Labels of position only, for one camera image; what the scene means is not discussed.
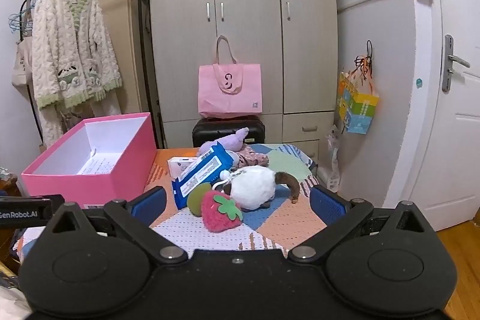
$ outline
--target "drawer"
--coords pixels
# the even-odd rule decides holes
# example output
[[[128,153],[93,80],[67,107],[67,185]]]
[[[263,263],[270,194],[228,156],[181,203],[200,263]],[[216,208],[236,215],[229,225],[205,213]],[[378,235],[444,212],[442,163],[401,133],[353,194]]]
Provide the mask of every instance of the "drawer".
[[[317,162],[318,160],[318,140],[311,141],[296,141],[294,143],[289,143],[300,149],[305,155],[310,159]]]
[[[265,143],[282,143],[282,114],[260,115],[265,125]],[[167,148],[192,148],[191,131],[198,120],[164,122],[163,130]]]
[[[288,114],[283,116],[284,143],[319,140],[330,131],[334,112]]]
[[[191,139],[191,131],[194,129],[198,120],[164,122],[167,148],[193,148],[194,143]]]

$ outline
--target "pink cloth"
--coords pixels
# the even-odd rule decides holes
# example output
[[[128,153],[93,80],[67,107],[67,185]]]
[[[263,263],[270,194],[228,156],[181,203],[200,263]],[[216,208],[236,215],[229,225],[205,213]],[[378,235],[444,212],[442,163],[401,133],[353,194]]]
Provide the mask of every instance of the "pink cloth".
[[[216,190],[211,190],[205,193],[201,204],[202,219],[205,227],[210,232],[218,233],[240,226],[242,222],[238,217],[232,221],[226,214],[222,214],[218,211],[220,204],[213,199],[216,195],[221,195],[225,199],[230,199],[230,196],[227,194],[220,193]]]
[[[255,152],[246,144],[243,144],[242,149],[237,152],[237,155],[240,157],[238,168],[256,165],[267,167],[270,161],[267,155]]]

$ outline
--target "colorful paper bag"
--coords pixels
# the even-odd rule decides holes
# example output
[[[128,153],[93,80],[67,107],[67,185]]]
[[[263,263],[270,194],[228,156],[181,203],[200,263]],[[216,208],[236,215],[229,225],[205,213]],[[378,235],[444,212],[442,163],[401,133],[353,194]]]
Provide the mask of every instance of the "colorful paper bag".
[[[341,72],[338,79],[338,113],[350,133],[366,134],[379,96],[371,77],[371,50],[355,60],[353,72]]]

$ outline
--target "white box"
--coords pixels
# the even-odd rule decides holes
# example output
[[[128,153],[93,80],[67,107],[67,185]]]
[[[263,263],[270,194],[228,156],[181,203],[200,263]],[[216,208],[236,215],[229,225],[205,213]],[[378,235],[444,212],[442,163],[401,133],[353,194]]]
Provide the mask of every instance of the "white box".
[[[173,157],[168,160],[169,171],[172,179],[177,179],[179,175],[185,171],[185,169],[195,162],[197,158],[184,158],[184,157]]]
[[[150,113],[83,120],[22,173],[31,196],[61,194],[81,208],[143,193],[157,154]]]

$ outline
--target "black suitcase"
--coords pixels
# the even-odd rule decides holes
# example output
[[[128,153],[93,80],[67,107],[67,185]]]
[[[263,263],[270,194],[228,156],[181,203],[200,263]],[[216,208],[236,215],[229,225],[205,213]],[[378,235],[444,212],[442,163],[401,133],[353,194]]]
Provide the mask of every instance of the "black suitcase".
[[[245,144],[265,143],[265,125],[263,125],[263,122],[255,115],[246,115],[227,120],[220,118],[200,120],[191,132],[193,146],[201,147],[206,141],[215,141],[246,127],[250,131],[245,138]]]

